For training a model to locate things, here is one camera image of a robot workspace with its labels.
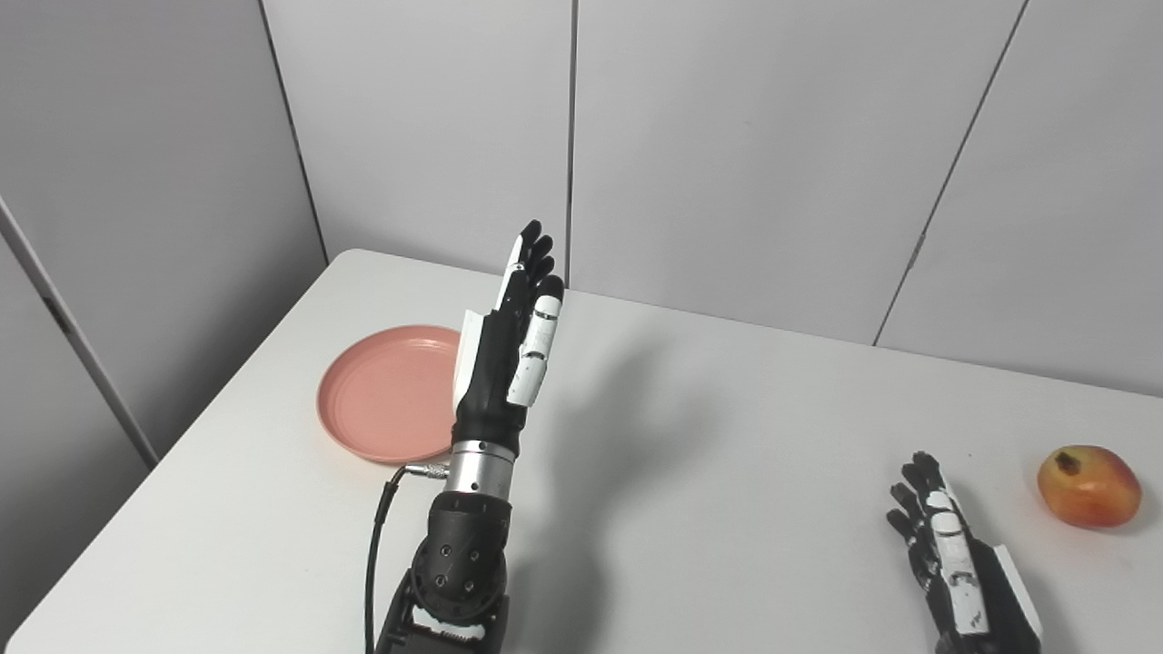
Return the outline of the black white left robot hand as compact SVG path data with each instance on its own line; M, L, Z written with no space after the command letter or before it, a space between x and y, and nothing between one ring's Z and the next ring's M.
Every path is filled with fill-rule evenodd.
M519 455L565 294L551 253L552 237L531 220L512 246L493 310L466 312L454 365L454 443L481 441Z

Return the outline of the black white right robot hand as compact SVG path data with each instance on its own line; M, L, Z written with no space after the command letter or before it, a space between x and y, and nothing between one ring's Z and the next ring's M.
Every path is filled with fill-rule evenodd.
M1041 653L1043 628L1009 550L978 539L939 460L914 452L890 486L886 521L902 536L935 624L936 653Z

